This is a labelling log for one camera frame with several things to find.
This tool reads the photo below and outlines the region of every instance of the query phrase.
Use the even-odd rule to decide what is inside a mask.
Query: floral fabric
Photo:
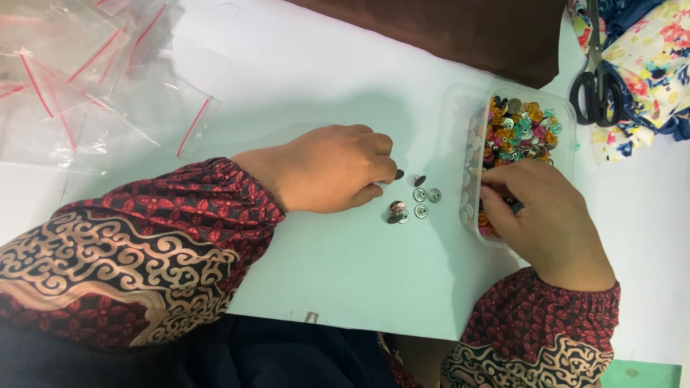
[[[621,86],[624,114],[617,126],[591,126],[596,163],[630,157],[658,133],[690,139],[690,0],[600,0],[599,11],[604,65]],[[586,0],[570,0],[569,12],[587,53]]]

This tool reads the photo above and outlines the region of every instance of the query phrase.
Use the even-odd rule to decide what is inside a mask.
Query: brown fabric
[[[558,74],[566,0],[287,0],[541,88]]]

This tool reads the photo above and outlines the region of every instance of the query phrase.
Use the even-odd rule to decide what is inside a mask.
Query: hand
[[[326,126],[282,146],[232,158],[268,188],[283,211],[336,213],[361,206],[390,184],[393,140],[363,125]]]
[[[524,159],[482,174],[480,197],[504,241],[546,283],[574,291],[606,291],[615,275],[579,191],[556,169]],[[524,208],[513,214],[499,193]]]

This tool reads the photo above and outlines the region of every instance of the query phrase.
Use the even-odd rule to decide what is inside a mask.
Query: sleeve
[[[0,324],[98,349],[219,319],[285,215],[225,158],[69,204],[0,248]]]
[[[441,367],[449,387],[600,387],[613,359],[620,285],[586,293],[553,287],[531,268],[494,284]]]

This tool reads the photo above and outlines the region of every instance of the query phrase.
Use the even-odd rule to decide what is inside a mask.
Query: black scissor handle
[[[584,109],[587,113],[585,117],[580,109],[580,87],[584,86]],[[599,97],[597,96],[597,85],[594,80],[594,73],[586,71],[578,75],[572,89],[570,89],[570,103],[575,108],[578,116],[578,124],[589,125],[599,119]]]
[[[602,83],[604,84],[604,101],[601,101],[601,113],[596,123],[602,128],[607,128],[615,126],[620,121],[623,114],[623,94],[620,92],[620,86],[609,73],[604,74]],[[613,104],[611,105],[613,115],[610,120],[608,115],[609,91],[613,98]]]

